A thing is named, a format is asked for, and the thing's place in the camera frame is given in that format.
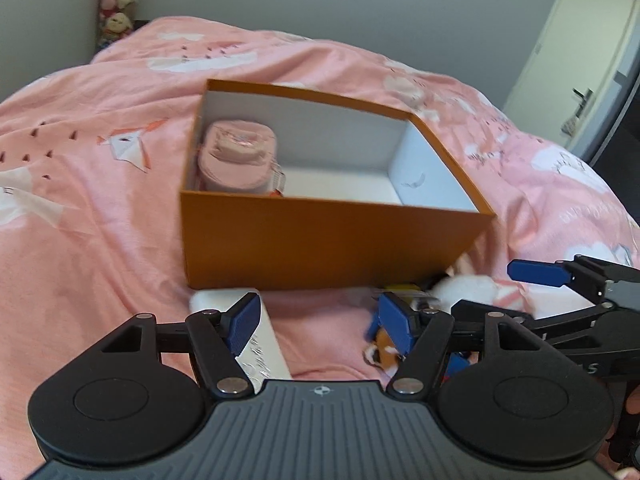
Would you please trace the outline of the operator's hand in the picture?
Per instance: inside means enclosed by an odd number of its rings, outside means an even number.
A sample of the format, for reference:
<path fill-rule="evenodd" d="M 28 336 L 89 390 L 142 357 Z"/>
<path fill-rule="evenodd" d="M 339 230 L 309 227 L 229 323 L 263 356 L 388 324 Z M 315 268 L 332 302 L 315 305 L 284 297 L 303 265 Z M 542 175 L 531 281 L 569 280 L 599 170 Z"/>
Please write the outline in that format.
<path fill-rule="evenodd" d="M 608 457 L 617 479 L 639 478 L 639 383 L 628 382 L 620 417 L 608 439 Z"/>

